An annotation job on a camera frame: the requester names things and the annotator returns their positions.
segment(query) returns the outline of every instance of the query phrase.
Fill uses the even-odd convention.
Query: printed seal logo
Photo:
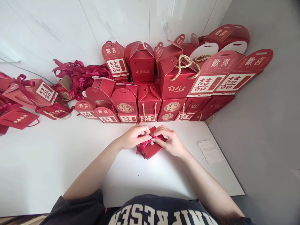
[[[127,103],[120,103],[117,107],[124,113],[132,113],[134,111],[133,107]]]
[[[105,108],[108,108],[111,106],[111,103],[105,101],[105,100],[96,100],[95,103],[99,106],[102,106],[102,107],[105,107]]]
[[[68,101],[70,101],[72,99],[72,96],[70,96],[68,92],[60,92],[60,93],[58,93],[58,96],[61,99],[68,100]]]
[[[175,112],[176,110],[178,110],[179,107],[180,107],[179,102],[171,102],[165,106],[164,110],[166,112],[172,113],[172,112]]]
[[[169,119],[172,119],[173,118],[173,114],[172,113],[168,113],[168,114],[165,114],[162,116],[162,119],[163,120],[169,120]]]

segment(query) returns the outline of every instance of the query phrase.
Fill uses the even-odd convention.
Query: white table
[[[10,128],[0,137],[0,217],[49,213],[76,177],[116,137],[132,124],[102,124],[76,116],[41,123],[24,130]],[[202,122],[165,124],[177,132],[183,144],[229,195],[244,192],[207,125]],[[211,140],[222,162],[208,164],[197,141]],[[191,185],[174,157],[162,150],[150,160],[123,150],[113,163],[102,187],[106,207],[123,205],[140,194],[196,199]]]

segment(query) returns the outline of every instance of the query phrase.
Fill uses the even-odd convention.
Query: small paper card
[[[218,163],[223,161],[214,144],[210,140],[197,142],[208,164]]]

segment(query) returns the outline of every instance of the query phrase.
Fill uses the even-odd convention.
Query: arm
[[[130,128],[122,136],[111,142],[101,154],[77,177],[63,195],[64,199],[83,198],[98,190],[110,167],[122,149],[130,149],[151,139],[148,126],[142,123]]]
[[[240,217],[245,217],[221,185],[182,145],[174,131],[162,125],[158,127],[153,134],[155,136],[162,134],[168,137],[166,142],[160,139],[152,139],[152,141],[181,160],[193,185],[194,191],[204,207],[211,211],[216,217],[223,219],[239,219]]]

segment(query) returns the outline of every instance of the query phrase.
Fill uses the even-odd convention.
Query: person's right hand
[[[166,142],[157,138],[152,138],[151,141],[159,144],[172,155],[177,157],[182,157],[188,153],[188,150],[181,143],[175,131],[170,130],[165,125],[161,125],[154,131],[153,135],[158,136],[160,134],[168,137]]]

